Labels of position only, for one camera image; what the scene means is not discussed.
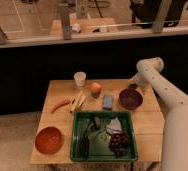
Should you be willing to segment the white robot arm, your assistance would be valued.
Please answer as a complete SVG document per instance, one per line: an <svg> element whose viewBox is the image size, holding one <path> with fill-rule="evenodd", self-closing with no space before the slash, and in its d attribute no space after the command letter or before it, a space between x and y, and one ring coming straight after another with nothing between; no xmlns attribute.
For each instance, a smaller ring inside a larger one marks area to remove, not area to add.
<svg viewBox="0 0 188 171"><path fill-rule="evenodd" d="M160 57L142 59L136 68L134 82L140 87L151 85L169 109L163 129L161 171L188 171L188 95L160 74L164 68Z"/></svg>

